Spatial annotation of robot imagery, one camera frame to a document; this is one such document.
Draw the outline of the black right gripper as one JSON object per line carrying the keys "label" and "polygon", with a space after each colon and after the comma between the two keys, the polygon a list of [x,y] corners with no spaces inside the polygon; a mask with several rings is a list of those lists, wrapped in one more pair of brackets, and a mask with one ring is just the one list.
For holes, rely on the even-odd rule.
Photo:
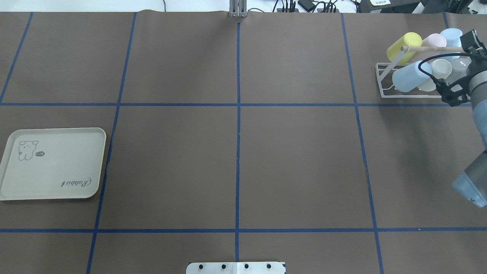
{"label": "black right gripper", "polygon": [[487,55],[486,54],[468,54],[470,58],[470,65],[467,67],[466,76],[473,78],[477,74],[486,71],[487,69]]}

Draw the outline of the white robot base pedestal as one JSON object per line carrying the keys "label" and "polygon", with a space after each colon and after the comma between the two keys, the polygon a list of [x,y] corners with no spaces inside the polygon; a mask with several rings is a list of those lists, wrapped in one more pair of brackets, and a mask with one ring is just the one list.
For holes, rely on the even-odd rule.
{"label": "white robot base pedestal", "polygon": [[285,274],[286,265],[278,261],[195,262],[186,274]]}

